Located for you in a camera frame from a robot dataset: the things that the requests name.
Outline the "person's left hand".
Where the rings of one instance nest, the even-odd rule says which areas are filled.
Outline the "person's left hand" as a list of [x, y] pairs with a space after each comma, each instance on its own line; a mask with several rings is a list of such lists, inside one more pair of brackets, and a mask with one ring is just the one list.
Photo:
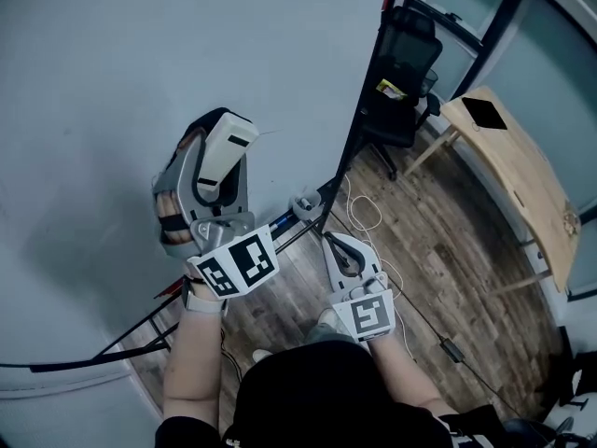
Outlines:
[[[181, 214], [177, 201], [177, 194], [174, 191], [163, 191], [157, 195], [157, 212], [159, 217], [170, 217]], [[164, 231], [165, 237], [172, 245], [181, 245], [192, 240], [188, 229], [181, 231]]]

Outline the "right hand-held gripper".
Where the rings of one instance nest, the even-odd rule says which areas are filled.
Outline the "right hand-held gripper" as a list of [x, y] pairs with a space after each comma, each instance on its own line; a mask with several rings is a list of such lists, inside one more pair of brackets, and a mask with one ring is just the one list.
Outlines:
[[324, 233], [322, 248], [334, 292], [329, 302], [358, 343], [388, 335], [396, 328], [393, 292], [385, 272], [354, 284], [365, 273], [377, 273], [380, 263], [370, 245], [347, 234]]

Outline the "black tablet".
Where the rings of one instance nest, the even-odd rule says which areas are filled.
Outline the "black tablet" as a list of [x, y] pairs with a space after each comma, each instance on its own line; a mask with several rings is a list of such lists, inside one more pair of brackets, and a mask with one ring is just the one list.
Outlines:
[[506, 123], [492, 102], [464, 96], [461, 98], [461, 101], [478, 127], [492, 130], [507, 130]]

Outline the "person's right shoe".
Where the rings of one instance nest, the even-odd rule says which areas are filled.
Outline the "person's right shoe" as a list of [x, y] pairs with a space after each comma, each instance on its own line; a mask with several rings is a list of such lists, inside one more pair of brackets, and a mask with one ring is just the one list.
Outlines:
[[338, 332], [340, 319], [337, 313], [332, 308], [326, 308], [320, 315], [317, 321], [319, 326], [327, 326], [332, 330]]

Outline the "white round pen holder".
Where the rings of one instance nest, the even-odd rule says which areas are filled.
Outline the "white round pen holder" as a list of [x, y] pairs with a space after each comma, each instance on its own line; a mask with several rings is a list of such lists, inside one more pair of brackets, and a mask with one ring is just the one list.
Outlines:
[[303, 191], [290, 199], [294, 215], [302, 221], [314, 220], [323, 212], [322, 196], [318, 190]]

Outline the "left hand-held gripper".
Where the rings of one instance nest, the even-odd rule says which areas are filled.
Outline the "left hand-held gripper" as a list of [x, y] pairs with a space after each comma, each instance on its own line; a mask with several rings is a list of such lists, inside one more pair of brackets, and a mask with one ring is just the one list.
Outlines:
[[[175, 192], [186, 222], [192, 222], [190, 240], [178, 245], [164, 240], [162, 246], [169, 256], [184, 261], [218, 299], [226, 300], [246, 295], [272, 278], [279, 263], [270, 226], [256, 227], [254, 215], [245, 212], [246, 161], [239, 161], [219, 187], [206, 164], [205, 140], [196, 136], [176, 153], [180, 174]], [[217, 197], [221, 216], [212, 217]]]

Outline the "white wristwatch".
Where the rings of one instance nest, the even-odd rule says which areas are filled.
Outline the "white wristwatch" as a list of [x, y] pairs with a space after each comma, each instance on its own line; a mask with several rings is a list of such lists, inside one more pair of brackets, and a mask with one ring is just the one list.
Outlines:
[[189, 279], [184, 280], [183, 300], [187, 311], [215, 315], [225, 312], [228, 308], [226, 301], [208, 301], [198, 297]]

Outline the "yellow packet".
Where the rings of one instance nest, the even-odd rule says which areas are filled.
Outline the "yellow packet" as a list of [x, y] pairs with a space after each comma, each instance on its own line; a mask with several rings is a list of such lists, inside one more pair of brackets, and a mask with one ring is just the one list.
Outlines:
[[376, 91], [394, 101], [401, 101], [408, 96], [404, 91], [385, 78], [376, 86]]

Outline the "person's right forearm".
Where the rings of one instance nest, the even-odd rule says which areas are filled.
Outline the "person's right forearm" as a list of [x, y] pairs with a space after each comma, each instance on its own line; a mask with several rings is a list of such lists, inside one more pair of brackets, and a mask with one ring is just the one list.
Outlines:
[[437, 417], [457, 414], [394, 334], [368, 341], [368, 348], [394, 401], [425, 408]]

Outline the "large white whiteboard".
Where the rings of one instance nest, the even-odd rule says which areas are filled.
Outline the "large white whiteboard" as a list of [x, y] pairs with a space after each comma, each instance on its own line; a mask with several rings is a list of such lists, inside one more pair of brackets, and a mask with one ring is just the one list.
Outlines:
[[91, 357], [180, 272], [151, 185], [224, 106], [259, 222], [336, 173], [382, 0], [0, 0], [0, 363]]

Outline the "black mesh office chair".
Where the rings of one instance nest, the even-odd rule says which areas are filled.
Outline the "black mesh office chair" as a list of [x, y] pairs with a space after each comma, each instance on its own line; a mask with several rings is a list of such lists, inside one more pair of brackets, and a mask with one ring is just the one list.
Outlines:
[[[365, 83], [359, 143], [375, 147], [392, 181], [397, 168], [386, 149], [412, 147], [427, 118], [439, 115], [439, 100], [431, 93], [437, 82], [432, 66], [442, 50], [431, 18], [410, 8], [392, 9]], [[394, 101], [376, 91], [384, 78], [408, 96]]]

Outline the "person's left forearm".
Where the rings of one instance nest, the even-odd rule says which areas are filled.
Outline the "person's left forearm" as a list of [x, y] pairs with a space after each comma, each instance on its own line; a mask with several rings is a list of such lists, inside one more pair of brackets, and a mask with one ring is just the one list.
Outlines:
[[221, 370], [221, 315], [185, 311], [164, 373], [164, 417], [218, 427]]

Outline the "black power adapter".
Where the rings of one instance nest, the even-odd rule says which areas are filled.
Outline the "black power adapter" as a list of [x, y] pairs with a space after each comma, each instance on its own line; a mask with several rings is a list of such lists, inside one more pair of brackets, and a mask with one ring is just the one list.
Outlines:
[[448, 357], [456, 364], [463, 363], [465, 356], [458, 346], [448, 338], [442, 338], [440, 347], [448, 355]]

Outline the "person's black shirt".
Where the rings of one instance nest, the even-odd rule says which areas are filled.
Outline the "person's black shirt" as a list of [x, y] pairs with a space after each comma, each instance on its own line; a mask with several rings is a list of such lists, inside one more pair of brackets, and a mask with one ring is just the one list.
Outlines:
[[224, 434], [188, 416], [164, 421], [155, 448], [511, 448], [495, 409], [435, 416], [392, 400], [355, 343], [303, 345], [244, 376]]

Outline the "white whiteboard eraser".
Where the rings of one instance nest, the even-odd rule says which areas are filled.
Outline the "white whiteboard eraser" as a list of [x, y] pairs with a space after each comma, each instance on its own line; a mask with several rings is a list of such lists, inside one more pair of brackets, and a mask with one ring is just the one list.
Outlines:
[[197, 188], [214, 191], [258, 139], [259, 131], [249, 119], [219, 107], [189, 125], [178, 149], [182, 150], [190, 144], [197, 137], [199, 129], [205, 131], [206, 137], [200, 170], [196, 176]]

